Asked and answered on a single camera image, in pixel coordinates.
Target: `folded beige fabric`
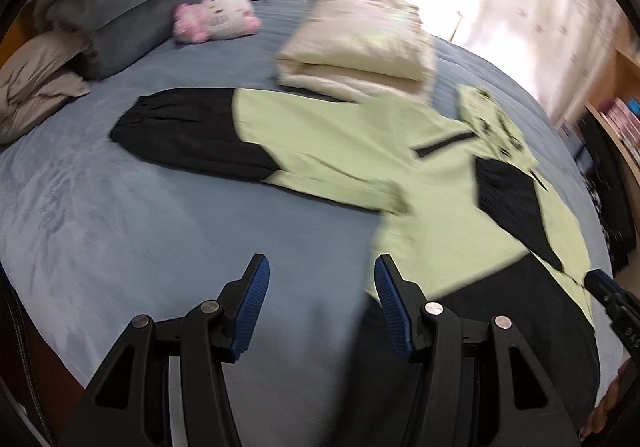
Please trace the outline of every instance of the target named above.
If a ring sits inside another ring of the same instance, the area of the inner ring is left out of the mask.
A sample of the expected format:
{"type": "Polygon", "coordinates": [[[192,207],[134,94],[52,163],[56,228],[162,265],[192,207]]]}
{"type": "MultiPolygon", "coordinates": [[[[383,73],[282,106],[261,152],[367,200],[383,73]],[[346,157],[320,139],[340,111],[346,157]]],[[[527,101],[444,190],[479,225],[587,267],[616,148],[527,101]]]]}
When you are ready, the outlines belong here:
{"type": "Polygon", "coordinates": [[[0,144],[29,132],[88,85],[62,66],[86,49],[82,37],[47,32],[26,42],[0,68],[0,144]]]}
{"type": "Polygon", "coordinates": [[[314,0],[276,56],[279,82],[348,102],[383,93],[428,101],[436,58],[421,26],[404,0],[314,0]]]}

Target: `bed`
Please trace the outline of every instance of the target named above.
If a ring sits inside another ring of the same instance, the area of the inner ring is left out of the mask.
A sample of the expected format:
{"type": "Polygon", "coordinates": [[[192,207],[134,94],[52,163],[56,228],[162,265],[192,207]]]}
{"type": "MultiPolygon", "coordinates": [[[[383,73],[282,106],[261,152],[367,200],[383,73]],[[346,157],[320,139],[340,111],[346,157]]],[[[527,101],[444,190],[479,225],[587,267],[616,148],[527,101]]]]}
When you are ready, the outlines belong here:
{"type": "MultiPolygon", "coordinates": [[[[309,10],[309,0],[264,0],[255,4],[264,24],[255,36],[193,46],[168,41],[92,83],[92,93],[0,154],[2,265],[38,331],[82,385],[133,316],[184,315],[241,274],[254,252],[268,256],[271,285],[251,347],[240,363],[225,366],[247,446],[321,440],[364,304],[378,215],[142,163],[108,132],[142,94],[283,89],[273,56],[309,10]]],[[[592,267],[610,273],[590,197],[542,108],[483,59],[442,40],[435,46],[434,107],[455,118],[457,84],[488,88],[580,222],[592,267]]],[[[622,347],[596,303],[594,313],[602,392],[622,363],[622,347]]],[[[179,406],[172,420],[181,446],[179,406]]]]}

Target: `hello kitty plush toy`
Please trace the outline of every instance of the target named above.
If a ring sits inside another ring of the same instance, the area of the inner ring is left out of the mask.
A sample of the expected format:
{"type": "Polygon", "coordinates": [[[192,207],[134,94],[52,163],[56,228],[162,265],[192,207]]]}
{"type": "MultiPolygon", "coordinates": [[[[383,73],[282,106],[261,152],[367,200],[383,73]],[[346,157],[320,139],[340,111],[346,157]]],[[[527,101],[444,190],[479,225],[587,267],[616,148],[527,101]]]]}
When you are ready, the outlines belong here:
{"type": "Polygon", "coordinates": [[[174,38],[184,43],[235,39],[256,33],[261,25],[251,0],[203,0],[175,8],[174,38]]]}

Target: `wooden shelf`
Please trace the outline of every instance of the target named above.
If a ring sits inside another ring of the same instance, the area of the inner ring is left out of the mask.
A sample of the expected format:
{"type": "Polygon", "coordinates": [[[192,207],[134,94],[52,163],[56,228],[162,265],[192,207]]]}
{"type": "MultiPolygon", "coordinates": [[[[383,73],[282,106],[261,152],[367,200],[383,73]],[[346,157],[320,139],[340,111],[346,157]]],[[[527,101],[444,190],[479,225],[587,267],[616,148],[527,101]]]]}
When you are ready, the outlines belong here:
{"type": "Polygon", "coordinates": [[[623,61],[625,61],[625,63],[627,64],[627,67],[629,68],[629,71],[631,71],[631,73],[638,80],[640,80],[640,62],[638,62],[629,53],[625,52],[624,50],[621,50],[620,48],[617,48],[616,52],[618,53],[618,55],[622,57],[623,61]]]}
{"type": "Polygon", "coordinates": [[[609,122],[607,122],[607,120],[595,107],[591,106],[591,104],[587,104],[587,110],[607,132],[607,135],[609,135],[609,138],[611,139],[613,144],[618,148],[618,151],[620,151],[620,156],[622,156],[623,160],[626,162],[626,165],[629,167],[636,180],[636,183],[638,183],[638,185],[640,186],[640,169],[638,169],[638,165],[636,165],[634,157],[631,156],[631,153],[629,153],[629,151],[626,149],[625,144],[622,143],[622,140],[620,140],[620,137],[616,135],[616,132],[613,130],[609,122]]]}

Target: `cable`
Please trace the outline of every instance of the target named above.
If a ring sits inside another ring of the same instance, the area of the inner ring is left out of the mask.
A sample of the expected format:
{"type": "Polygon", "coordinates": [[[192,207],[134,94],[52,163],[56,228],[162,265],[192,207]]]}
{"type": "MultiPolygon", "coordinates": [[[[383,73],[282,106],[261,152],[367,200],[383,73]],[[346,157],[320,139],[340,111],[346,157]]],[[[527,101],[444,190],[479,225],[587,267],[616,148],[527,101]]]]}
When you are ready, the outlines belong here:
{"type": "Polygon", "coordinates": [[[38,415],[38,420],[40,422],[41,431],[44,438],[49,442],[51,447],[56,447],[56,442],[53,438],[53,433],[51,432],[51,427],[49,425],[49,421],[47,420],[47,415],[44,411],[44,406],[42,404],[42,400],[40,398],[40,394],[38,392],[38,384],[36,383],[36,378],[33,372],[33,366],[31,365],[31,353],[29,351],[29,345],[27,342],[27,334],[24,327],[24,319],[22,317],[22,304],[18,299],[18,295],[14,290],[14,287],[11,286],[8,277],[6,276],[6,272],[0,263],[0,293],[4,295],[4,299],[6,300],[7,307],[9,308],[9,314],[11,315],[11,320],[14,325],[15,336],[18,342],[18,350],[20,351],[20,361],[22,362],[22,369],[24,370],[24,375],[27,379],[27,386],[29,387],[29,395],[31,397],[31,401],[33,402],[33,406],[36,410],[36,414],[38,415]]]}

